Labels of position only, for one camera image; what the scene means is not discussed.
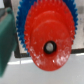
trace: gear teeth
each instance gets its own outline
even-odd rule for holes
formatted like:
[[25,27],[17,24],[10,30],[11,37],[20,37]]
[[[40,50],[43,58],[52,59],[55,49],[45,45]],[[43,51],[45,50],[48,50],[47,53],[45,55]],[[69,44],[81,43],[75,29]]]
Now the gear teeth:
[[[25,48],[25,51],[28,51],[28,49]],[[29,54],[29,52],[27,52],[27,54]]]
[[27,33],[27,31],[24,31],[24,35],[28,36],[28,33]]
[[74,39],[75,39],[76,37],[74,36]]
[[38,4],[41,4],[42,3],[42,1],[41,0],[38,0]]
[[27,54],[29,55],[29,57],[31,57],[29,52],[27,52]]
[[29,45],[26,45],[26,48],[28,49],[29,48]]
[[38,3],[45,3],[45,2],[47,2],[47,0],[38,0]]
[[76,18],[75,21],[77,22],[78,21],[78,18]]
[[[21,44],[23,44],[23,43],[21,43]],[[25,48],[26,46],[23,44],[22,47]],[[25,50],[27,50],[27,49],[25,49]]]
[[[24,42],[21,41],[21,44],[23,44]],[[24,46],[25,47],[25,46]]]
[[37,0],[21,0],[19,2],[20,5],[18,6],[18,12],[17,12],[17,17],[16,17],[17,19],[16,27],[17,27],[18,36],[20,37],[20,40],[22,41],[23,45],[25,45],[24,26],[25,26],[26,16],[28,14],[28,11],[31,5],[33,5],[34,1],[37,1]]
[[[27,37],[28,37],[28,36],[27,36],[27,35],[25,35],[24,39],[26,39]],[[26,40],[27,40],[27,39],[26,39]],[[26,41],[26,40],[25,40],[25,41]]]
[[31,10],[29,10],[28,15],[29,15],[29,16],[31,15]]
[[74,9],[74,12],[76,13],[77,11],[78,11],[78,9],[75,8],[75,9]]
[[55,0],[51,0],[53,3],[56,2]]
[[76,8],[76,4],[73,5],[73,8]]
[[37,4],[37,2],[34,2],[34,7],[36,7],[38,4]]
[[62,4],[62,3],[63,3],[63,1],[62,1],[62,0],[58,0],[58,3],[59,3],[59,4]]
[[27,44],[28,44],[28,42],[27,42],[27,41],[25,41],[25,44],[27,45]]
[[77,17],[77,16],[78,16],[78,13],[75,14],[75,17]]
[[75,34],[76,34],[76,31],[75,31]]
[[34,10],[34,7],[33,7],[33,6],[31,6],[31,12],[33,12],[33,10]]
[[77,26],[77,25],[78,25],[78,23],[76,22],[76,23],[75,23],[75,26]]

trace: plastic gear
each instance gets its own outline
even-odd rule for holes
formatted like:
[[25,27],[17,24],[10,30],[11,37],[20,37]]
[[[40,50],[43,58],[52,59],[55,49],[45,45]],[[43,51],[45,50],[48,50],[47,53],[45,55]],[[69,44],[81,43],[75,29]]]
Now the plastic gear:
[[70,44],[70,40],[69,40],[68,42],[70,45],[67,45],[67,46],[69,46],[69,50],[67,52],[66,52],[66,50],[64,50],[64,52],[67,53],[64,55],[65,59],[67,56],[67,59],[64,62],[62,61],[61,65],[59,67],[58,67],[58,65],[56,65],[57,67],[56,66],[54,67],[52,65],[53,66],[52,68],[49,68],[49,67],[46,68],[47,64],[40,66],[39,62],[38,63],[36,62],[36,61],[38,61],[37,60],[38,56],[37,55],[36,55],[37,57],[35,56],[34,50],[31,47],[31,45],[33,45],[32,41],[30,43],[30,39],[33,39],[33,37],[31,38],[31,33],[34,29],[33,26],[36,27],[36,25],[38,25],[39,23],[41,23],[42,21],[45,20],[45,18],[43,18],[43,19],[41,18],[42,20],[38,21],[38,20],[36,20],[36,18],[38,18],[40,14],[42,14],[46,11],[54,11],[54,12],[58,13],[57,14],[58,16],[59,15],[62,16],[62,18],[63,18],[62,20],[60,20],[59,18],[58,19],[67,25],[67,30],[68,30],[68,34],[71,37],[70,38],[71,42],[73,42],[73,40],[74,40],[75,26],[74,26],[73,16],[72,16],[70,10],[68,9],[67,5],[62,0],[50,0],[50,1],[38,0],[38,3],[35,2],[34,5],[31,6],[31,9],[28,12],[28,16],[27,16],[26,24],[25,24],[25,32],[24,32],[26,48],[29,49],[30,55],[31,55],[34,63],[39,68],[41,68],[43,70],[47,70],[47,71],[53,71],[53,70],[57,70],[58,68],[62,67],[66,63],[66,61],[69,58],[70,52],[71,52],[71,47],[70,47],[71,44]]
[[16,27],[18,32],[19,40],[21,41],[21,44],[23,45],[23,48],[26,49],[25,40],[24,40],[24,26],[26,21],[26,16],[28,14],[28,11],[33,5],[34,1],[37,0],[21,0],[20,5],[18,6],[18,12],[17,12],[17,21],[16,21]]
[[69,10],[71,11],[72,15],[73,15],[73,19],[75,22],[75,27],[78,25],[78,13],[77,13],[77,8],[76,8],[76,4],[75,4],[75,0],[63,0],[66,5],[68,6]]
[[[34,1],[37,0],[21,0],[20,1],[20,6],[18,7],[19,11],[17,12],[17,21],[16,21],[16,26],[17,26],[17,32],[18,32],[18,36],[19,36],[19,40],[21,40],[21,44],[23,45],[23,48],[26,49],[26,45],[25,45],[25,40],[24,40],[24,25],[25,25],[25,21],[26,21],[26,17],[28,14],[28,11],[31,7],[31,5],[33,5]],[[77,23],[77,9],[76,9],[76,4],[74,4],[74,0],[63,0],[67,6],[69,7],[73,18],[74,18],[74,22],[75,22],[75,26],[78,24]]]

